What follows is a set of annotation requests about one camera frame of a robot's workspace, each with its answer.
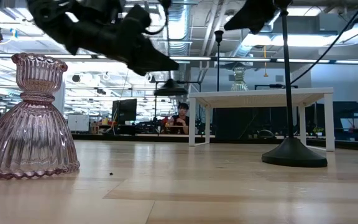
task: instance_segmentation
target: person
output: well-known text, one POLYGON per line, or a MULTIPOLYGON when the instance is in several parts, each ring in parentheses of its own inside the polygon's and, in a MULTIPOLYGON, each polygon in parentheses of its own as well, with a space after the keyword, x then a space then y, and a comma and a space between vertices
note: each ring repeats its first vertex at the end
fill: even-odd
POLYGON ((173 126, 183 126, 182 128, 172 128, 171 131, 174 133, 180 132, 180 134, 189 133, 189 123, 190 118, 186 116, 189 106, 186 103, 179 103, 178 105, 178 115, 173 115, 169 120, 169 125, 173 126))

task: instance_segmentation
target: ceiling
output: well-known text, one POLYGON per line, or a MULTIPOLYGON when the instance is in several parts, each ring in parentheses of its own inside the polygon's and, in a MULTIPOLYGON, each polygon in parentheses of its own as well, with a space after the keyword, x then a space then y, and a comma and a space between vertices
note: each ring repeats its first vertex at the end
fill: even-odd
MULTIPOLYGON (((158 9, 156 1, 149 1, 150 9, 158 9)), ((126 9, 130 9, 131 1, 127 1, 126 9)), ((170 13, 170 43, 171 54, 175 56, 209 56, 217 54, 217 46, 213 32, 223 30, 223 25, 230 16, 244 5, 244 1, 237 0, 201 0, 201 1, 174 1, 170 13)), ((0 107, 13 106, 21 99, 20 89, 16 85, 16 66, 11 62, 10 54, 27 52, 46 55, 68 54, 65 47, 56 43, 45 35, 32 23, 32 16, 25 8, 25 1, 6 1, 0 12, 0 28, 4 40, 0 43, 0 107)), ((324 36, 326 44, 319 47, 300 47, 307 41, 298 44, 293 42, 290 47, 291 58, 318 58, 333 41, 337 33, 346 25, 358 7, 358 0, 352 1, 294 1, 289 8, 288 30, 290 35, 324 36)), ((158 29, 165 21, 163 16, 152 14, 152 27, 158 29)), ((278 18, 267 26, 265 32, 253 38, 248 30, 234 30, 225 32, 221 43, 221 53, 235 57, 275 57, 283 58, 283 49, 275 38, 281 36, 281 21, 278 18), (265 47, 255 46, 262 39, 267 39, 265 47)), ((150 37, 156 49, 167 53, 166 33, 150 37)), ((79 50, 80 55, 93 54, 87 50, 79 50)), ((155 72, 141 77, 128 70, 123 63, 108 60, 93 60, 85 58, 70 58, 64 56, 68 65, 66 77, 66 114, 108 114, 111 113, 112 101, 126 98, 138 98, 138 114, 150 117, 154 114, 155 99, 153 90, 155 83, 150 83, 151 76, 157 81, 164 81, 169 77, 167 72, 155 72), (72 80, 73 75, 81 77, 80 82, 72 80), (99 94, 96 88, 103 89, 105 94, 99 94)), ((326 58, 358 59, 358 32, 349 31, 332 48, 326 58)), ((200 65, 198 62, 181 63, 180 70, 173 72, 174 79, 197 81, 201 68, 208 69, 203 89, 213 91, 216 86, 214 63, 200 65)), ((247 76, 253 79, 263 79, 264 63, 249 65, 247 76)), ((282 74, 281 63, 269 63, 268 68, 273 73, 282 74)), ((176 98, 157 99, 157 114, 176 112, 176 98)))

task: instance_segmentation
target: robotic arm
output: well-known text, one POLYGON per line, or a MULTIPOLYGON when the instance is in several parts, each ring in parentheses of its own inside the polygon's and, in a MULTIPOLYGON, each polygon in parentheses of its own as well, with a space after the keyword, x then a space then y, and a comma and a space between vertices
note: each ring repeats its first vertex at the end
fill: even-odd
MULTIPOLYGON (((27 0, 27 5, 35 24, 72 55, 78 48, 90 50, 125 63, 142 76, 147 72, 178 70, 179 64, 156 50, 143 35, 150 34, 146 31, 151 24, 149 13, 136 4, 121 20, 118 15, 124 6, 122 1, 27 0), (72 21, 68 12, 78 22, 72 21)), ((160 3, 168 14, 171 1, 160 3)))

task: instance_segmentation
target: black lamp base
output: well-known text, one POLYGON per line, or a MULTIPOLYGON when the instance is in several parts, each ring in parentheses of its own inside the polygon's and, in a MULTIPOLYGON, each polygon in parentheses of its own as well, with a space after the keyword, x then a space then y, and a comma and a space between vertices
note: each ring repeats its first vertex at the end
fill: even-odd
POLYGON ((286 138, 270 152, 262 155, 268 164, 290 167, 326 167, 327 159, 308 149, 297 138, 286 138))
POLYGON ((186 89, 180 87, 177 82, 170 78, 164 86, 154 91, 154 96, 182 96, 187 95, 187 93, 186 89))

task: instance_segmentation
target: black stand pole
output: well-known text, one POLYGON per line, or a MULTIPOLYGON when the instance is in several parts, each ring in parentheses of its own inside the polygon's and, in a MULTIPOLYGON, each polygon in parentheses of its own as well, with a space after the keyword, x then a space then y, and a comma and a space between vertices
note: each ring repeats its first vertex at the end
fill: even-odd
POLYGON ((290 76, 290 55, 288 51, 288 29, 287 29, 287 9, 281 10, 283 23, 284 40, 284 66, 285 66, 285 92, 287 95, 287 121, 288 138, 270 152, 262 155, 262 161, 292 167, 326 167, 327 159, 308 149, 302 142, 294 138, 293 135, 293 115, 292 115, 292 97, 291 97, 291 76, 290 76))
POLYGON ((223 31, 217 30, 215 31, 215 41, 218 43, 218 79, 216 83, 216 91, 219 91, 219 70, 220 70, 220 64, 219 60, 221 58, 221 42, 223 39, 223 31))

